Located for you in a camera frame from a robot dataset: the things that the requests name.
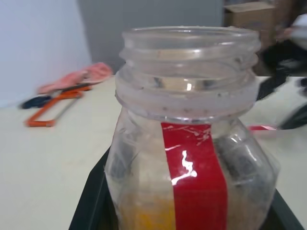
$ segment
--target yellow contents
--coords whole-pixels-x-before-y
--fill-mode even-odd
[[[123,230],[176,230],[173,200],[127,198],[119,211]]]

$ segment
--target jar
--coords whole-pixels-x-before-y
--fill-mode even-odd
[[[122,104],[106,163],[121,230],[258,230],[278,167],[238,117],[258,94],[257,32],[123,34]]]

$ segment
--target table surface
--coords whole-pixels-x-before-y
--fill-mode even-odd
[[[307,102],[292,77],[241,120],[277,125]],[[0,229],[67,230],[89,172],[111,144],[121,106],[110,79],[86,92],[52,128],[28,128],[35,110],[0,109]],[[68,102],[50,111],[52,118]],[[279,160],[277,189],[307,229],[307,126],[261,141]]]

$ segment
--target red strip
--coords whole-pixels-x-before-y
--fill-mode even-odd
[[[162,123],[176,230],[226,230],[227,186],[210,125]]]

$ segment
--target pink cloth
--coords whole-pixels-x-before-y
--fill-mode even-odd
[[[67,74],[63,78],[38,88],[38,93],[49,93],[65,89],[79,83],[97,84],[111,78],[113,71],[105,63],[99,62],[83,70]]]

